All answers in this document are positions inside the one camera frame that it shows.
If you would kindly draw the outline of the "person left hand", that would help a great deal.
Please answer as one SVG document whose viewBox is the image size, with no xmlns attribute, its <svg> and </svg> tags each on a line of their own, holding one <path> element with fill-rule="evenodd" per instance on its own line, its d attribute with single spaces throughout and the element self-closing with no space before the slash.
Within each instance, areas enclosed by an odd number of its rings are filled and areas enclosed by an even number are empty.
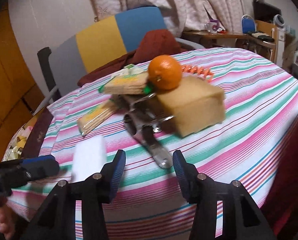
<svg viewBox="0 0 298 240">
<path fill-rule="evenodd" d="M 16 222 L 19 216 L 6 204 L 0 207 L 0 233 L 6 240 L 12 239 L 15 234 Z"/>
</svg>

